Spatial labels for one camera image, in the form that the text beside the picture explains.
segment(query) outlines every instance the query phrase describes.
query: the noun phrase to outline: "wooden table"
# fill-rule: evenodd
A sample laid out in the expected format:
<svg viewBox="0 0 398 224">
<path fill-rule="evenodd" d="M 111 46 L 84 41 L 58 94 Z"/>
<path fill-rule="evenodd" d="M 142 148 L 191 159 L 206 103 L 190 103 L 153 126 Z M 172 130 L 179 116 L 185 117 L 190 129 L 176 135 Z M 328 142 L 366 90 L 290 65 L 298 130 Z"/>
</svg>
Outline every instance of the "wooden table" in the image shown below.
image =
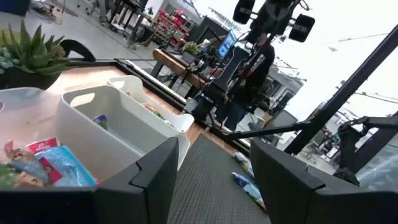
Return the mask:
<svg viewBox="0 0 398 224">
<path fill-rule="evenodd" d="M 188 93 L 185 95 L 185 99 L 192 96 L 196 90 L 200 90 L 205 85 L 205 80 L 200 78 L 198 75 L 190 73 L 186 68 L 188 63 L 179 60 L 169 54 L 165 53 L 163 50 L 155 49 L 152 53 L 154 59 L 157 61 L 155 67 L 152 69 L 150 75 L 157 77 L 163 68 L 163 66 L 168 67 L 172 72 L 176 73 L 180 77 L 185 77 L 185 81 L 192 85 Z"/>
</svg>

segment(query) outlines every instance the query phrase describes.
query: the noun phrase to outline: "potted plant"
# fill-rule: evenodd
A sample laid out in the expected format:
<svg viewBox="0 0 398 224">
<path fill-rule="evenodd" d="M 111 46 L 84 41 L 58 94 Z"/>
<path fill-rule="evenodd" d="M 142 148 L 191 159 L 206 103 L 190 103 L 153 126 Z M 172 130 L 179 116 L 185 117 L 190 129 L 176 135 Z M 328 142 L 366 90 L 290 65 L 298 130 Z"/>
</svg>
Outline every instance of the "potted plant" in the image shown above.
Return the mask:
<svg viewBox="0 0 398 224">
<path fill-rule="evenodd" d="M 18 37 L 11 30 L 1 33 L 0 89 L 36 87 L 48 89 L 61 72 L 68 70 L 69 60 L 59 45 L 63 37 L 54 40 L 52 35 L 45 40 L 41 25 L 33 37 L 28 34 L 24 21 Z"/>
<path fill-rule="evenodd" d="M 182 52 L 186 52 L 191 55 L 197 55 L 199 54 L 199 47 L 195 42 L 187 42 L 182 47 Z"/>
</svg>

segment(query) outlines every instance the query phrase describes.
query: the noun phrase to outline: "snack bag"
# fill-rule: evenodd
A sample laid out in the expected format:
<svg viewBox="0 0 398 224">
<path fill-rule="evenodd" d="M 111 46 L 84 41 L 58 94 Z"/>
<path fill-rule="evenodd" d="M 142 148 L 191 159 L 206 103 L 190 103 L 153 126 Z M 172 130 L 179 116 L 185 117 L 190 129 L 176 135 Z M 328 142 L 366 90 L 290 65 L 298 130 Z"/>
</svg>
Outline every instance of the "snack bag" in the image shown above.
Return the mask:
<svg viewBox="0 0 398 224">
<path fill-rule="evenodd" d="M 234 159 L 239 163 L 239 165 L 241 165 L 242 169 L 248 174 L 250 179 L 254 180 L 253 168 L 251 167 L 250 160 L 241 152 L 235 152 Z"/>
<path fill-rule="evenodd" d="M 244 178 L 242 175 L 239 175 L 235 172 L 232 172 L 232 176 L 234 177 L 235 182 L 243 187 L 243 190 L 248 193 L 248 195 L 264 210 L 266 210 L 266 206 L 264 201 L 262 200 L 259 189 L 254 186 L 250 181 Z"/>
<path fill-rule="evenodd" d="M 30 143 L 29 145 L 26 146 L 26 148 L 33 154 L 36 154 L 43 150 L 47 150 L 47 149 L 50 149 L 52 147 L 57 147 L 57 146 L 60 146 L 58 139 L 50 138 L 50 139 L 46 139 L 43 141 Z"/>
<path fill-rule="evenodd" d="M 10 140 L 4 146 L 4 152 L 6 156 L 10 159 L 10 164 L 19 170 L 26 171 L 29 174 L 34 175 L 39 178 L 44 183 L 49 182 L 49 178 L 47 177 L 44 168 L 35 159 L 33 153 L 31 153 L 28 149 L 25 148 L 17 148 L 14 149 L 14 141 Z"/>
<path fill-rule="evenodd" d="M 0 187 L 45 187 L 45 184 L 12 165 L 0 164 Z"/>
<path fill-rule="evenodd" d="M 93 121 L 94 123 L 100 125 L 103 129 L 108 130 L 108 125 L 107 125 L 108 119 L 106 118 L 105 115 L 98 116 L 94 118 Z"/>
<path fill-rule="evenodd" d="M 95 179 L 66 146 L 40 151 L 35 155 L 49 181 L 57 187 L 92 187 Z"/>
<path fill-rule="evenodd" d="M 172 123 L 170 121 L 167 121 L 153 106 L 151 106 L 149 103 L 141 103 L 142 106 L 147 108 L 150 112 L 152 112 L 154 115 L 158 116 L 162 121 L 164 121 L 166 124 L 170 125 L 171 127 L 174 128 Z"/>
</svg>

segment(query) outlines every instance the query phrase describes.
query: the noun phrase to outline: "screen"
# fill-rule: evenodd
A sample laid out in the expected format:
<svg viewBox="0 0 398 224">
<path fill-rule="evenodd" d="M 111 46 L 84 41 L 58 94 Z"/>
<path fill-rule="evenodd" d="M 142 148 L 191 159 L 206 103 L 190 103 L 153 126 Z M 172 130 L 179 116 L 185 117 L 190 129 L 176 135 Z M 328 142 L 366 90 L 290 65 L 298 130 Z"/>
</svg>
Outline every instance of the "screen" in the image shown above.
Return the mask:
<svg viewBox="0 0 398 224">
<path fill-rule="evenodd" d="M 236 41 L 236 36 L 232 31 L 230 31 L 228 35 L 225 37 L 224 41 L 218 47 L 218 55 L 221 58 L 224 58 L 225 55 L 228 53 L 229 49 L 234 45 L 235 41 Z"/>
</svg>

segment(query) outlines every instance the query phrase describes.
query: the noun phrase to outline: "person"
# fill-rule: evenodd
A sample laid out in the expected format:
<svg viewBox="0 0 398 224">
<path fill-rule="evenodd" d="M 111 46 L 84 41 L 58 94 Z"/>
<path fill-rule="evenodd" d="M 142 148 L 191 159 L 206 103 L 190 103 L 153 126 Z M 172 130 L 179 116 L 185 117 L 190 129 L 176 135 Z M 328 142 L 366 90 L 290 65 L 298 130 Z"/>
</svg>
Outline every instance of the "person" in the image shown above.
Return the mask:
<svg viewBox="0 0 398 224">
<path fill-rule="evenodd" d="M 326 127 L 326 126 L 324 126 L 324 127 L 322 127 L 322 133 L 323 133 L 323 135 L 325 136 L 323 139 L 322 139 L 322 141 L 319 143 L 319 146 L 321 146 L 323 143 L 325 143 L 327 140 L 329 140 L 330 139 L 330 137 L 331 137 L 331 132 L 329 131 L 329 129 Z"/>
<path fill-rule="evenodd" d="M 267 40 L 267 34 L 261 34 L 256 42 L 256 47 L 261 47 Z M 225 98 L 225 103 L 219 105 L 216 110 L 216 120 L 231 131 L 235 131 L 239 122 L 247 114 L 241 105 L 251 103 L 254 92 L 266 82 L 271 65 L 274 63 L 275 50 L 271 44 L 266 46 L 263 51 L 265 59 L 251 72 L 249 76 L 240 84 L 239 88 L 233 93 L 232 98 Z"/>
<path fill-rule="evenodd" d="M 108 20 L 106 17 L 107 9 L 111 9 L 113 5 L 112 0 L 98 0 L 99 6 L 99 23 L 101 26 L 106 25 L 106 21 Z"/>
</svg>

